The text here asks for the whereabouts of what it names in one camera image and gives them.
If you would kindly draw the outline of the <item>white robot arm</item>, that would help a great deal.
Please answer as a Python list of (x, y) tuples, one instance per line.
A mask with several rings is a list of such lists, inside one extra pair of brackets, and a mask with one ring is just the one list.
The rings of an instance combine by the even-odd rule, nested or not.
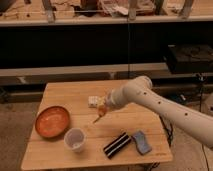
[(106, 106), (111, 110), (119, 110), (129, 103), (144, 106), (165, 117), (213, 150), (213, 117), (158, 95), (152, 90), (152, 81), (149, 77), (136, 77), (113, 89), (106, 96)]

